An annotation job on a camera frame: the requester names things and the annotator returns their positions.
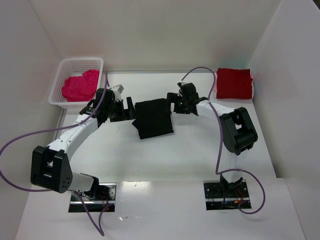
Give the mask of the black t shirt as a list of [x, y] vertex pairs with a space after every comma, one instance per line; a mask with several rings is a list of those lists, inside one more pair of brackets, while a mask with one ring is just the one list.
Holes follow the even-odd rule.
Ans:
[[158, 98], [137, 102], [132, 125], [138, 130], [141, 140], [172, 134], [174, 130], [167, 100]]

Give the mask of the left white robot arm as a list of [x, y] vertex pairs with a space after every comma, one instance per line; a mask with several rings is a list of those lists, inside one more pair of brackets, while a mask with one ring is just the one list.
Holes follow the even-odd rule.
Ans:
[[110, 89], [99, 88], [95, 98], [79, 112], [74, 127], [65, 131], [47, 146], [37, 146], [32, 152], [30, 181], [57, 193], [77, 191], [93, 199], [103, 191], [99, 179], [84, 173], [73, 173], [70, 160], [82, 143], [107, 120], [133, 120], [135, 108], [130, 97], [124, 108], [121, 84]]

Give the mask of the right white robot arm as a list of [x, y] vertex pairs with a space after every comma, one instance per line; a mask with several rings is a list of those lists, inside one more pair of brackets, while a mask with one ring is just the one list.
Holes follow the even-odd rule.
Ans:
[[177, 93], [169, 92], [166, 96], [167, 109], [177, 114], [194, 114], [216, 121], [219, 126], [220, 143], [232, 154], [229, 157], [229, 167], [219, 171], [222, 147], [219, 147], [216, 173], [220, 176], [221, 188], [231, 192], [243, 182], [240, 168], [240, 155], [250, 150], [258, 140], [258, 134], [244, 107], [231, 108], [212, 102], [207, 97], [199, 97], [193, 83], [178, 83]]

